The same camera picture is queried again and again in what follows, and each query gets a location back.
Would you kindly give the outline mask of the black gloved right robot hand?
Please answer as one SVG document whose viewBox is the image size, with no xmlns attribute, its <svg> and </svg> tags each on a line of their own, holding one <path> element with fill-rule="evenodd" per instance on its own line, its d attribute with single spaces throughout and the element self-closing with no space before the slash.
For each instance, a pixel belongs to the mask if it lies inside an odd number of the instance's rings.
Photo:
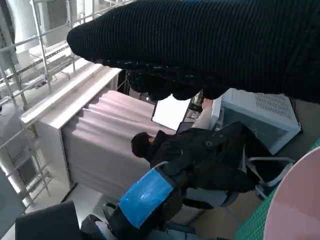
<svg viewBox="0 0 320 240">
<path fill-rule="evenodd" d="M 317 0 L 137 0 L 66 40 L 75 55 L 125 70 L 154 101 L 231 88 L 320 101 Z"/>
</svg>

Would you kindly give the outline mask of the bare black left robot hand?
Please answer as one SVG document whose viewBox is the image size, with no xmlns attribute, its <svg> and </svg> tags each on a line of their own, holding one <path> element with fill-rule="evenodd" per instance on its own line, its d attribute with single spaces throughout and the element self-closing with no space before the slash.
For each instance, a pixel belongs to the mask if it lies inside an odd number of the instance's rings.
<svg viewBox="0 0 320 240">
<path fill-rule="evenodd" d="M 114 205 L 103 211 L 108 228 L 118 240 L 161 238 L 171 230 L 167 222 L 182 208 L 184 195 L 195 176 L 192 164 L 161 162 L 151 168 Z"/>
</svg>

